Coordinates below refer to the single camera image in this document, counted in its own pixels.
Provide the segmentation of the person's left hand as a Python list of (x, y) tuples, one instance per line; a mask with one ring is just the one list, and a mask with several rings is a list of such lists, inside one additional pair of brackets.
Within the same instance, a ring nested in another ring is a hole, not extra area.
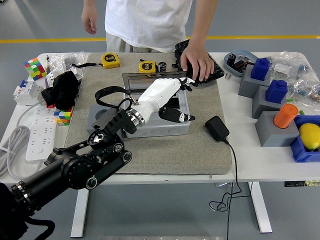
[(192, 79), (202, 82), (207, 80), (210, 74), (214, 73), (214, 62), (210, 59), (204, 46), (194, 45), (189, 42), (180, 57), (180, 66), (183, 71), (188, 70), (188, 63), (192, 67)]

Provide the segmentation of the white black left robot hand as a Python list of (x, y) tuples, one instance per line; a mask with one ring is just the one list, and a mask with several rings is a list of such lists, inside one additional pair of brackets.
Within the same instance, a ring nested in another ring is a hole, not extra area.
[(188, 115), (178, 109), (165, 107), (165, 104), (179, 89), (191, 92), (192, 89), (189, 84), (198, 85), (189, 77), (156, 79), (139, 97), (138, 104), (131, 107), (131, 112), (137, 117), (139, 125), (145, 125), (149, 121), (151, 114), (155, 112), (158, 113), (161, 119), (170, 122), (194, 121), (196, 118), (193, 115)]

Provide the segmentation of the person's right hand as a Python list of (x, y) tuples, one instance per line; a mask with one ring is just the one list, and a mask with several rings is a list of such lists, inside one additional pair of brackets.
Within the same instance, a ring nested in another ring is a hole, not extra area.
[(95, 35), (97, 33), (97, 18), (98, 12), (96, 9), (83, 9), (81, 15), (83, 28), (90, 35)]

